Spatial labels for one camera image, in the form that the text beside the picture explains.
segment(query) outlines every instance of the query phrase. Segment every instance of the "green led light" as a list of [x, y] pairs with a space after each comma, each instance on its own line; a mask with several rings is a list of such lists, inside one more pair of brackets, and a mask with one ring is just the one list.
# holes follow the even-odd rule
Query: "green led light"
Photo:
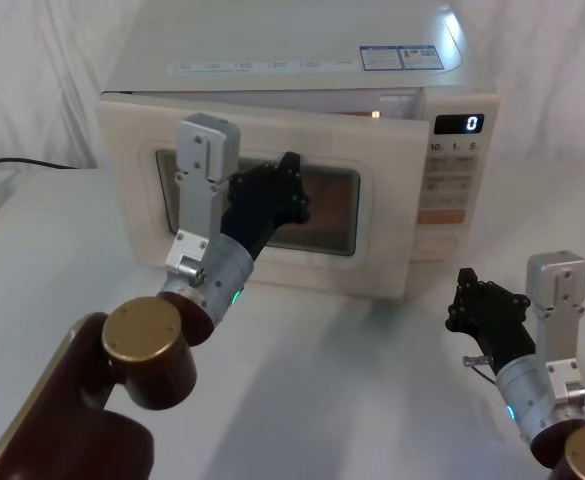
[[239, 297], [241, 296], [242, 291], [243, 290], [237, 290], [237, 292], [234, 294], [234, 297], [232, 297], [232, 305], [239, 301]]

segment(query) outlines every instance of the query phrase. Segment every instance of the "white curtain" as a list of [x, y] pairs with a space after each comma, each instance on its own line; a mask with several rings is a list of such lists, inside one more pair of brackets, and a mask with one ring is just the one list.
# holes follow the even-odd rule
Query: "white curtain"
[[[141, 2], [0, 0], [0, 156], [97, 164], [95, 103]], [[492, 160], [584, 161], [585, 0], [452, 6], [501, 94]]]
[[96, 165], [96, 100], [141, 2], [0, 0], [0, 157]]

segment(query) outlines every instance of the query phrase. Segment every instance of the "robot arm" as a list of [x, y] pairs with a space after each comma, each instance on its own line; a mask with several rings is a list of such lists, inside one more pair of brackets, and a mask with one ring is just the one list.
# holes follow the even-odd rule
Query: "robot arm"
[[[448, 309], [448, 330], [472, 336], [484, 354], [464, 363], [490, 365], [521, 438], [539, 463], [554, 469], [552, 478], [585, 479], [575, 473], [585, 467], [571, 458], [575, 445], [585, 443], [585, 388], [576, 360], [584, 298], [585, 260], [556, 252], [529, 259], [527, 296], [462, 269]], [[536, 346], [523, 326], [531, 304], [539, 319]]]
[[187, 398], [190, 347], [212, 334], [274, 231], [309, 219], [299, 155], [236, 173], [238, 128], [202, 114], [182, 121], [177, 143], [180, 228], [163, 289], [73, 327], [0, 440], [0, 480], [148, 478], [152, 435], [105, 410], [112, 389], [152, 410]]

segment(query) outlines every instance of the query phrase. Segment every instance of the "white microwave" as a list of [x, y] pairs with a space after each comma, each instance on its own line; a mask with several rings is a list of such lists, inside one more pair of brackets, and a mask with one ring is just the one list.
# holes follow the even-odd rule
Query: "white microwave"
[[301, 155], [310, 222], [252, 280], [401, 298], [408, 269], [463, 254], [498, 95], [435, 1], [149, 0], [99, 121], [132, 247], [163, 266], [178, 230], [176, 131], [241, 130], [240, 168]]

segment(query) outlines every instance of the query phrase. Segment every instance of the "digital display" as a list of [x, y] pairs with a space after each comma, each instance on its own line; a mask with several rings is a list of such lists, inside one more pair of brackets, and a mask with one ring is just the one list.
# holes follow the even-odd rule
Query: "digital display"
[[435, 135], [458, 135], [479, 133], [483, 130], [482, 113], [468, 115], [439, 115], [434, 124]]

